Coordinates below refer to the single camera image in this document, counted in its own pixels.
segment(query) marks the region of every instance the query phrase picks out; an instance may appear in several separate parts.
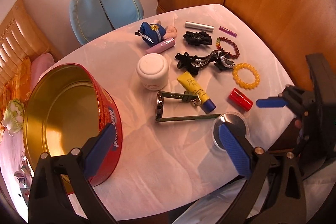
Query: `cream tube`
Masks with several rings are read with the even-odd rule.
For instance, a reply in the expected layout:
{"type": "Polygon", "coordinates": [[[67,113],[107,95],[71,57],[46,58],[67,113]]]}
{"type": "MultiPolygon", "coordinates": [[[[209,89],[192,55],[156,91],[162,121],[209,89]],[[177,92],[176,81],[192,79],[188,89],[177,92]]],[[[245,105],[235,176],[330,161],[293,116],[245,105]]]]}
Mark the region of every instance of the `cream tube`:
{"type": "Polygon", "coordinates": [[[202,102],[202,109],[205,113],[209,113],[216,108],[210,97],[205,93],[188,71],[180,75],[177,80],[187,91],[192,92],[194,95],[198,95],[202,102]]]}

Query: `white jar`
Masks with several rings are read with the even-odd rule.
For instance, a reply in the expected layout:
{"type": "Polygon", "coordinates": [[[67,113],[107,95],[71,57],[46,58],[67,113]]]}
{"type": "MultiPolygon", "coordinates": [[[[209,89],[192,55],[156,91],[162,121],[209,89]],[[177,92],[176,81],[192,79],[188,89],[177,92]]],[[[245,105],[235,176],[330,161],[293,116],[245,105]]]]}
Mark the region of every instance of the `white jar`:
{"type": "Polygon", "coordinates": [[[157,53],[150,53],[140,58],[136,72],[146,89],[160,90],[168,83],[168,62],[157,53]]]}

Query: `green plush toy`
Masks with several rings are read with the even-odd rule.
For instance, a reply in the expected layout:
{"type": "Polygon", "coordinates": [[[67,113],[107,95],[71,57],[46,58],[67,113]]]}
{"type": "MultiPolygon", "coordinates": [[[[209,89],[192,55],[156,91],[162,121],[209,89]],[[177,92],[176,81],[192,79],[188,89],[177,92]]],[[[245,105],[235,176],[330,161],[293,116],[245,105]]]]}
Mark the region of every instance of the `green plush toy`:
{"type": "Polygon", "coordinates": [[[18,99],[10,100],[3,115],[2,125],[8,129],[10,135],[22,129],[25,107],[18,99]]]}

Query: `blue gripper pad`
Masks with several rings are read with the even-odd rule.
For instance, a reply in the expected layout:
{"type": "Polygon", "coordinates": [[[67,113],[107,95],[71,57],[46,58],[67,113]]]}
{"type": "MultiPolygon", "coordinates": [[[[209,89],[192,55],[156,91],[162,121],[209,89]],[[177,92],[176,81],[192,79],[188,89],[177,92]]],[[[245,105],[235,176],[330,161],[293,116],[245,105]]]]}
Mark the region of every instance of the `blue gripper pad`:
{"type": "Polygon", "coordinates": [[[257,107],[284,107],[287,102],[281,97],[268,97],[267,99],[258,99],[255,104],[257,107]]]}
{"type": "Polygon", "coordinates": [[[248,179],[252,174],[250,158],[224,123],[219,127],[219,139],[239,175],[248,179]]]}
{"type": "Polygon", "coordinates": [[[113,124],[110,124],[101,132],[98,141],[91,149],[84,161],[83,174],[86,179],[88,179],[89,177],[93,177],[97,174],[97,171],[108,151],[110,150],[115,138],[116,128],[113,124]]]}

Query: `transparent round container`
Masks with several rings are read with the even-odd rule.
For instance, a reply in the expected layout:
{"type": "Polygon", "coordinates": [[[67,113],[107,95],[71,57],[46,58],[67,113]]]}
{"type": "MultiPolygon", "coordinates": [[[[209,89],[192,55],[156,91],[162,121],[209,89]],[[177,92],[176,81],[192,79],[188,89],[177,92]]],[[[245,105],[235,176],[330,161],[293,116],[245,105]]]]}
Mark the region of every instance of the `transparent round container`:
{"type": "Polygon", "coordinates": [[[212,140],[215,146],[222,151],[226,151],[219,139],[219,127],[223,123],[235,134],[239,134],[245,138],[250,136],[250,131],[243,115],[233,111],[224,113],[214,121],[212,130],[212,140]]]}

